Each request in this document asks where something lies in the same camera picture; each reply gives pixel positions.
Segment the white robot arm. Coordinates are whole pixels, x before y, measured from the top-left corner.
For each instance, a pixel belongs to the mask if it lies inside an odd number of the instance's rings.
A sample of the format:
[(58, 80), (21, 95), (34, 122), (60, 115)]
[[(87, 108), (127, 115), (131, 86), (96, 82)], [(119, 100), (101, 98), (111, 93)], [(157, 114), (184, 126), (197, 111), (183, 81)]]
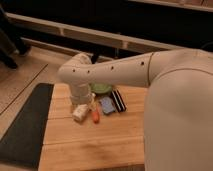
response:
[(74, 103), (89, 98), (87, 85), (146, 87), (146, 171), (213, 171), (213, 52), (178, 49), (93, 64), (77, 54), (58, 75)]

